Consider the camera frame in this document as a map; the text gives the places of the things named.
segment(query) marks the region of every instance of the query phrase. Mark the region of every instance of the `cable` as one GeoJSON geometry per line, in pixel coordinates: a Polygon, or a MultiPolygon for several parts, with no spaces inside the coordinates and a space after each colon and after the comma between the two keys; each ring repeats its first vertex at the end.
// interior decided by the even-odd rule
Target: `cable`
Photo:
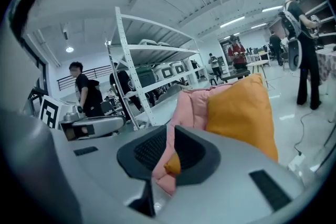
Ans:
{"type": "Polygon", "coordinates": [[[296,148],[296,146],[297,145],[299,145],[299,144],[301,144],[301,142],[302,142],[302,140],[303,140],[303,138],[304,138],[304,136],[305,136],[305,125],[304,125],[304,123],[303,123],[303,118],[305,117],[305,116],[308,116],[308,115],[310,115],[310,114],[312,114],[313,113],[313,111],[311,111],[310,113],[308,113],[308,114],[305,114],[305,115],[303,115],[301,118],[300,118],[300,122],[301,122],[301,124],[302,124],[302,129],[303,129],[303,131],[302,131],[302,137],[301,137],[301,139],[300,139],[300,141],[299,142],[297,142],[295,145],[294,145],[294,148],[296,149],[296,151],[299,153],[299,156],[301,156],[301,154],[302,154],[302,152],[301,151],[299,151],[297,148],[296,148]]]}

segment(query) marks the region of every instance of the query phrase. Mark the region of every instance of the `red shirt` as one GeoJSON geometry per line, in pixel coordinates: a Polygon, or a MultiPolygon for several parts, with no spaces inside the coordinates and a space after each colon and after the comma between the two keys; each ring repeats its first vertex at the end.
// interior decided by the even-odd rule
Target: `red shirt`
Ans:
{"type": "MultiPolygon", "coordinates": [[[[246,52],[245,48],[242,45],[239,46],[238,44],[235,44],[235,45],[232,45],[232,47],[233,47],[233,51],[237,52],[238,54],[241,54],[242,52],[246,52]]],[[[227,51],[227,54],[229,56],[234,56],[234,54],[231,50],[231,47],[229,47],[229,49],[227,51]]],[[[239,55],[239,58],[235,58],[233,60],[233,63],[246,63],[246,59],[242,55],[239,55]]]]}

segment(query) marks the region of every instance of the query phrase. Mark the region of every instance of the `orange pillow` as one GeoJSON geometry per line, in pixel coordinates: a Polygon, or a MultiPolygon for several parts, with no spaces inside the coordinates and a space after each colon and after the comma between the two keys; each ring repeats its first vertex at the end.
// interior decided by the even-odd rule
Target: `orange pillow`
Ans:
{"type": "Polygon", "coordinates": [[[271,105],[260,74],[208,98],[206,130],[244,141],[278,161],[271,105]]]}
{"type": "Polygon", "coordinates": [[[179,175],[181,173],[181,163],[178,154],[175,152],[163,167],[166,169],[167,173],[179,175]]]}

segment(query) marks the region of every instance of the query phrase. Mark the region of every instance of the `person in red shirt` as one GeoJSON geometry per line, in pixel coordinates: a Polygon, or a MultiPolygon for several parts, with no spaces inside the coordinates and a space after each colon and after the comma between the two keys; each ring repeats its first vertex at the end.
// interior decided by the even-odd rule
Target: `person in red shirt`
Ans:
{"type": "Polygon", "coordinates": [[[247,69],[246,57],[244,54],[244,52],[246,52],[245,48],[242,44],[237,43],[237,38],[234,35],[230,36],[230,41],[232,45],[228,49],[228,55],[231,58],[235,69],[247,69]]]}

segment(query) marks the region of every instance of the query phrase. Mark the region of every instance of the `round ceiling light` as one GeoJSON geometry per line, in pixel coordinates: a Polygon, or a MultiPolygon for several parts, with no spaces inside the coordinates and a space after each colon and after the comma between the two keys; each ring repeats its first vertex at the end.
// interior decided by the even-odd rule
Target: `round ceiling light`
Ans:
{"type": "Polygon", "coordinates": [[[73,48],[72,47],[68,47],[65,49],[66,52],[73,52],[73,48]]]}

